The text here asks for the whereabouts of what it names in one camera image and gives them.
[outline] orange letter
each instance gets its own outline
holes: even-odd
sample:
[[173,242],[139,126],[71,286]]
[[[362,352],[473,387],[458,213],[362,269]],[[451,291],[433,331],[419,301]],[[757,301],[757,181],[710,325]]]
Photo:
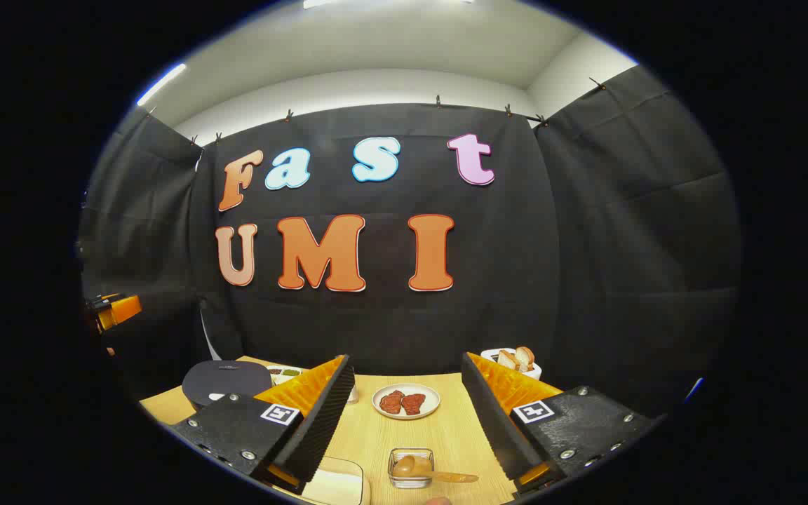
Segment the orange letter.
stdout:
[[251,154],[245,154],[245,156],[238,158],[233,163],[227,164],[227,168],[224,169],[224,172],[227,173],[227,183],[224,185],[224,199],[217,205],[218,211],[230,210],[230,208],[241,203],[241,199],[244,197],[238,192],[238,186],[241,184],[242,189],[248,188],[254,167],[258,166],[263,160],[264,153],[258,149]]
[[332,262],[326,288],[330,291],[363,291],[366,281],[357,266],[357,239],[366,221],[360,215],[336,215],[317,244],[311,227],[303,217],[287,217],[276,223],[283,234],[283,274],[279,287],[301,290],[304,279],[298,275],[298,263],[314,290],[323,281],[326,267]]
[[217,236],[217,258],[220,262],[220,273],[232,285],[248,285],[254,278],[254,234],[257,233],[256,224],[243,224],[238,227],[238,236],[241,237],[241,270],[233,266],[233,248],[230,239],[233,238],[233,227],[220,227],[214,233]]
[[408,285],[414,291],[445,291],[455,284],[448,275],[447,234],[455,221],[447,215],[414,215],[407,226],[417,234],[417,272]]

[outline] wooden spoon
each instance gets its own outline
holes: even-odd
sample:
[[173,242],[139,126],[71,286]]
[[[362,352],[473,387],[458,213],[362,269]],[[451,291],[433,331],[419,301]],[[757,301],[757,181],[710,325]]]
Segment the wooden spoon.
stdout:
[[478,476],[468,473],[433,472],[429,460],[424,457],[404,456],[391,468],[395,477],[432,477],[446,483],[474,483]]

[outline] small glass dish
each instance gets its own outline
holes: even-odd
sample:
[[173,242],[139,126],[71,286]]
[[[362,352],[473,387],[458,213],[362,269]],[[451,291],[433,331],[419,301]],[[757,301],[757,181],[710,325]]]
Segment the small glass dish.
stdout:
[[422,448],[391,450],[391,454],[389,454],[389,479],[391,479],[391,485],[398,489],[419,489],[429,486],[430,483],[432,483],[432,477],[392,476],[392,468],[395,466],[395,463],[398,463],[404,456],[424,457],[429,460],[429,467],[432,468],[432,471],[435,472],[436,470],[436,458],[432,454],[432,450],[423,450]]

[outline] white wall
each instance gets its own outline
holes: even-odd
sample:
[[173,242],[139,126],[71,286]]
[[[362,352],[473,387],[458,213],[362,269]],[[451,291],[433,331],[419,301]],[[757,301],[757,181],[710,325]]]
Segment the white wall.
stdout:
[[302,77],[265,86],[201,112],[173,127],[205,146],[215,133],[234,134],[270,121],[308,112],[375,103],[435,103],[468,105],[534,117],[539,111],[525,90],[474,77],[426,70],[351,70]]
[[535,77],[529,96],[548,118],[597,86],[588,77],[602,83],[634,66],[637,62],[618,49],[582,32]]

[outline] white ceiling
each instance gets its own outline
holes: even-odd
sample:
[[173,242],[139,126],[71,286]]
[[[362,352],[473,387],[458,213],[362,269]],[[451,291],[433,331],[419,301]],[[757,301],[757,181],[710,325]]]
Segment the white ceiling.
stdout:
[[519,0],[282,2],[185,61],[151,97],[170,126],[225,100],[314,74],[366,68],[451,72],[526,89],[580,29]]

